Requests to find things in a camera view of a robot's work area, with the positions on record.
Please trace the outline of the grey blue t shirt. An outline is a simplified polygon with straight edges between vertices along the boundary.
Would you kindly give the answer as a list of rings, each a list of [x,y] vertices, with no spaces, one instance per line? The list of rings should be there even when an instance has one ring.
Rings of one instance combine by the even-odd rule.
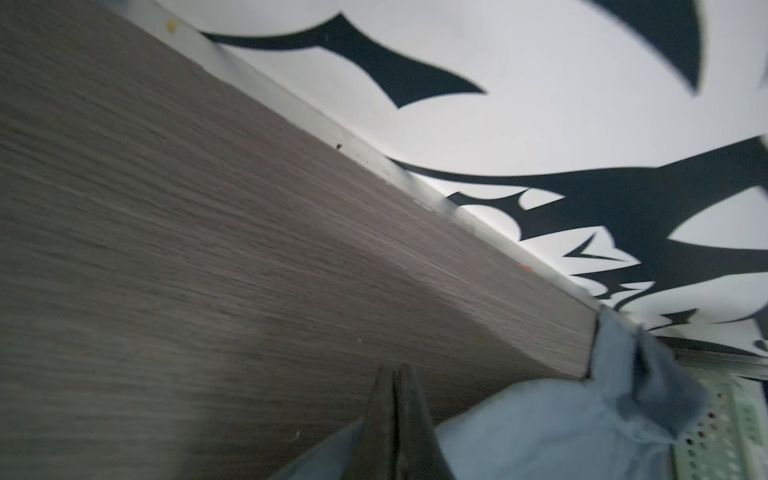
[[[659,340],[602,308],[584,380],[516,383],[434,426],[454,479],[665,479],[709,400]],[[342,479],[364,417],[278,477]]]

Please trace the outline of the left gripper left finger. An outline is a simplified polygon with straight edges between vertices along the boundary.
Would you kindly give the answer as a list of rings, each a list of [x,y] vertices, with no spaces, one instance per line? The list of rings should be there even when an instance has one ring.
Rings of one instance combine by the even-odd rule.
[[[396,469],[396,373],[381,367],[358,445],[342,479],[394,479]]]

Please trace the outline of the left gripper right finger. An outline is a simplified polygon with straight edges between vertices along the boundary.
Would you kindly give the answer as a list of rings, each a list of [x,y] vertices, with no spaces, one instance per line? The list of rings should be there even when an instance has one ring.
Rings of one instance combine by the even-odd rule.
[[[413,368],[396,373],[397,440],[395,479],[454,479],[443,455],[434,422]]]

